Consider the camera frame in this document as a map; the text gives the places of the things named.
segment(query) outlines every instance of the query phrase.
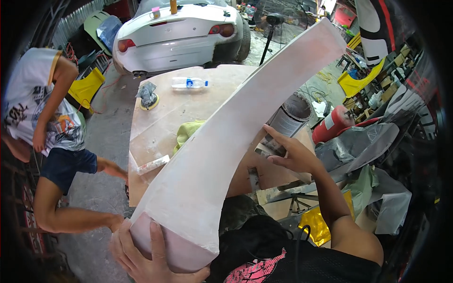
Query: stool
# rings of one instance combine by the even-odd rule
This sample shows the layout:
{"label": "stool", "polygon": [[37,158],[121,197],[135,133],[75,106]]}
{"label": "stool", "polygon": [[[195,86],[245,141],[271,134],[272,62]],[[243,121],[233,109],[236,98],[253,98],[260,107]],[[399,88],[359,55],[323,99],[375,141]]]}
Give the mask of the stool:
{"label": "stool", "polygon": [[347,68],[349,67],[349,65],[351,64],[351,60],[348,57],[346,57],[345,55],[343,55],[343,56],[341,56],[340,61],[338,61],[337,67],[339,65],[341,65],[341,63],[343,61],[346,61],[346,67],[344,67],[344,69],[343,69],[343,73],[344,73],[347,70]]}

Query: white car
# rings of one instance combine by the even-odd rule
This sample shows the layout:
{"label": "white car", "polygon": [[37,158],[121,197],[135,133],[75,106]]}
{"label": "white car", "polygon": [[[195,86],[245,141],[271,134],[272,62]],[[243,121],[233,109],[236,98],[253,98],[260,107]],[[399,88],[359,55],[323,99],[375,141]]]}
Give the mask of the white car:
{"label": "white car", "polygon": [[[118,30],[113,63],[121,74],[146,76],[208,62],[244,60],[250,50],[250,28],[224,0],[142,0],[134,18]],[[151,9],[159,7],[160,17]]]}

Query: navy shorts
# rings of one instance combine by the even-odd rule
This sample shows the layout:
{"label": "navy shorts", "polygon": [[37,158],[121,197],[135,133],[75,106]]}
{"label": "navy shorts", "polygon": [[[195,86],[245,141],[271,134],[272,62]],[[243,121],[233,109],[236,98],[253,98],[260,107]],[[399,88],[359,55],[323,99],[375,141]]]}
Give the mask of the navy shorts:
{"label": "navy shorts", "polygon": [[89,150],[70,151],[53,148],[41,169],[41,177],[55,183],[67,195],[76,172],[97,172],[97,156]]}

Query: car trunk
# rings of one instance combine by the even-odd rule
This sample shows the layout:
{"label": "car trunk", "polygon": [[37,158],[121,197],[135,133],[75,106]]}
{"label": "car trunk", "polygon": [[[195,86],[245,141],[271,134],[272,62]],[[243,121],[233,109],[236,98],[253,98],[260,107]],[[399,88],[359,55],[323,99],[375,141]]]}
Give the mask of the car trunk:
{"label": "car trunk", "polygon": [[149,13],[131,21],[128,25],[136,25],[134,21],[139,20],[143,21],[143,26],[130,34],[125,32],[122,38],[130,38],[136,46],[142,46],[207,36],[212,26],[221,24],[226,19],[223,9],[213,5],[184,5],[176,15],[171,15],[170,8],[167,7],[160,10],[160,14],[158,19],[153,19],[153,14]]}

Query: yellow microfiber towel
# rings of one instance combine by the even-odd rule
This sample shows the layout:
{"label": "yellow microfiber towel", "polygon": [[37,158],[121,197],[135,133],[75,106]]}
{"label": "yellow microfiber towel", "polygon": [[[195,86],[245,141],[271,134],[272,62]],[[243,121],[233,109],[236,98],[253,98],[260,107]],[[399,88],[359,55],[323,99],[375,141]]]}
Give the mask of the yellow microfiber towel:
{"label": "yellow microfiber towel", "polygon": [[203,123],[206,122],[205,120],[198,121],[195,120],[195,122],[187,122],[182,124],[177,133],[176,141],[177,145],[173,149],[173,155],[180,149],[183,144],[195,133],[198,128],[203,125]]}

